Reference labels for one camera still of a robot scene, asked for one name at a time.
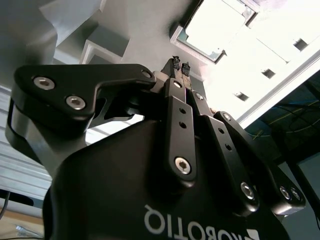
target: robotiq logo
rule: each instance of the robotiq logo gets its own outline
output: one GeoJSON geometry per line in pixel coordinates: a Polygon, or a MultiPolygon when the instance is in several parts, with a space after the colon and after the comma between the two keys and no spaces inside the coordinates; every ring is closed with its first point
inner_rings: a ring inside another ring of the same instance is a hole
{"type": "Polygon", "coordinates": [[[239,234],[236,235],[233,232],[228,232],[223,229],[216,231],[216,229],[213,226],[202,227],[196,221],[189,222],[187,230],[185,230],[183,229],[183,221],[181,217],[178,217],[177,221],[173,221],[172,216],[170,214],[167,214],[165,219],[165,217],[159,211],[152,209],[149,205],[145,205],[144,207],[147,209],[147,212],[144,215],[144,225],[150,233],[155,235],[162,234],[166,228],[166,234],[168,238],[174,238],[178,240],[260,240],[258,231],[254,229],[246,230],[249,235],[249,237],[247,237],[241,236],[239,234]],[[160,222],[160,225],[157,224],[157,226],[151,226],[151,216],[153,216],[153,219],[157,217],[157,222],[160,222]],[[172,229],[173,222],[176,222],[178,226],[178,231],[176,233],[174,233],[172,229]],[[193,229],[200,234],[194,236],[195,234],[193,233],[193,229]]]}

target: black bracket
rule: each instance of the black bracket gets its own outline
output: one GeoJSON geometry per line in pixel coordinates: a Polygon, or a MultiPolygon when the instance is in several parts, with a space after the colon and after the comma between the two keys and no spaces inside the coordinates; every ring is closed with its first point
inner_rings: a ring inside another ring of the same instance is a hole
{"type": "Polygon", "coordinates": [[[213,117],[226,126],[242,161],[250,170],[257,191],[271,210],[277,215],[289,215],[303,209],[306,205],[303,193],[274,162],[264,160],[259,147],[239,123],[224,111],[213,117]]]}

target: black metal link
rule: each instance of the black metal link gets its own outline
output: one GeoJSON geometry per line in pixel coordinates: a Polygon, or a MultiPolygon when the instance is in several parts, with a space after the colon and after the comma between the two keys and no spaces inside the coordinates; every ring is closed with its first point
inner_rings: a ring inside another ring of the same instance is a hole
{"type": "Polygon", "coordinates": [[[255,147],[252,138],[237,121],[224,111],[217,112],[213,117],[225,124],[242,161],[250,169],[258,192],[271,210],[278,215],[289,215],[303,209],[306,200],[302,192],[274,162],[264,160],[259,148],[255,147]],[[284,197],[281,188],[287,190],[289,199],[284,197]],[[293,196],[291,188],[297,191],[301,199],[293,196]]]}
{"type": "Polygon", "coordinates": [[[212,166],[210,173],[223,176],[220,183],[211,178],[213,180],[211,184],[223,185],[225,187],[224,193],[221,194],[223,201],[228,202],[230,209],[235,214],[248,216],[259,208],[258,193],[251,183],[226,126],[212,117],[207,101],[202,97],[202,100],[199,99],[197,94],[195,91],[189,92],[189,97],[193,103],[192,108],[197,117],[197,124],[200,125],[205,141],[209,142],[212,148],[217,150],[218,155],[208,158],[208,164],[212,166]],[[245,195],[242,191],[242,184],[249,188],[251,195],[245,195]]]}

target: gray wall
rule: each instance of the gray wall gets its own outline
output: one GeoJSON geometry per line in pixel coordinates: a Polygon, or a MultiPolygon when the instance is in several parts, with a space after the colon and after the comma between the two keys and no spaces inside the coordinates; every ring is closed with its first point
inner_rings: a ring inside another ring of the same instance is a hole
{"type": "MultiPolygon", "coordinates": [[[[320,196],[320,154],[316,154],[307,159],[299,166],[317,195],[320,196]]],[[[280,165],[280,168],[297,186],[299,186],[286,163],[280,165]]],[[[306,203],[305,209],[287,216],[282,223],[291,237],[291,240],[320,239],[320,230],[317,227],[315,213],[308,202],[306,203]]]]}

